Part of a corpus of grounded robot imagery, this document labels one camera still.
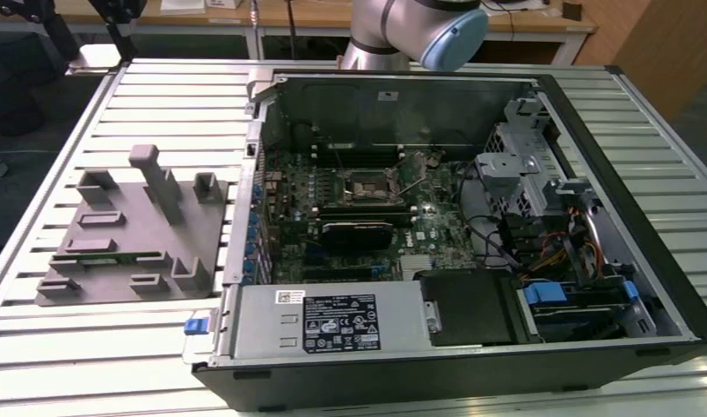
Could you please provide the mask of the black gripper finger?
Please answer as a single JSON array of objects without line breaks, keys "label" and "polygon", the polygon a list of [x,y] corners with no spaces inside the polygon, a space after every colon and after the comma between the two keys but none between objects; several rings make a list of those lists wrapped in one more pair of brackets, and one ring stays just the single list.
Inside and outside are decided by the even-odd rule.
[{"label": "black gripper finger", "polygon": [[80,57],[80,49],[65,20],[56,11],[54,2],[49,0],[9,1],[8,8],[25,20],[29,28],[49,39],[66,66],[70,66]]},{"label": "black gripper finger", "polygon": [[130,28],[142,13],[142,0],[90,0],[89,4],[105,23],[120,60],[130,61],[137,54],[130,40]]}]

